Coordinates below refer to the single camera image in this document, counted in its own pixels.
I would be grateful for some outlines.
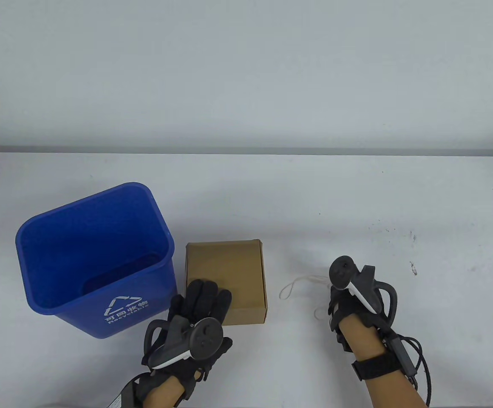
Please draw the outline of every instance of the blue recycling bin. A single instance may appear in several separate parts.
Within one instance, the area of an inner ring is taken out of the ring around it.
[[[140,183],[34,216],[16,246],[31,309],[96,338],[167,309],[177,292],[173,238]]]

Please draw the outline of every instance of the brown cardboard box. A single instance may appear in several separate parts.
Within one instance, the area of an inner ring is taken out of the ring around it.
[[[186,246],[186,280],[212,280],[233,296],[224,325],[264,323],[267,315],[262,242],[200,242]]]

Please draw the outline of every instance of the person's left hand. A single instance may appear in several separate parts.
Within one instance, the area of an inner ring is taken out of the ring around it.
[[[175,315],[180,315],[195,324],[206,317],[213,317],[222,323],[231,305],[231,292],[222,289],[218,292],[218,285],[211,280],[194,280],[186,289],[186,296],[175,295],[171,299],[168,321]],[[167,338],[167,330],[161,330],[157,340],[143,357],[143,365],[147,365],[149,356],[162,346]],[[183,399],[188,399],[196,382],[205,381],[214,363],[233,344],[231,338],[223,338],[220,348],[206,360],[194,360],[191,357],[186,360],[177,361],[167,367],[142,375],[136,394],[143,401],[146,395],[155,387],[165,382],[170,376],[175,376],[186,389]]]

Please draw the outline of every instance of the black strap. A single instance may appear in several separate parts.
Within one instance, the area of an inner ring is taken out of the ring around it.
[[[385,352],[385,354],[373,357],[373,359],[355,361],[352,363],[352,368],[360,381],[362,381],[394,373],[394,371],[399,371],[402,365],[394,353]]]

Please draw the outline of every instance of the white wall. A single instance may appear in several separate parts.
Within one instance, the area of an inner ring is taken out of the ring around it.
[[[493,149],[493,1],[0,1],[0,145]]]

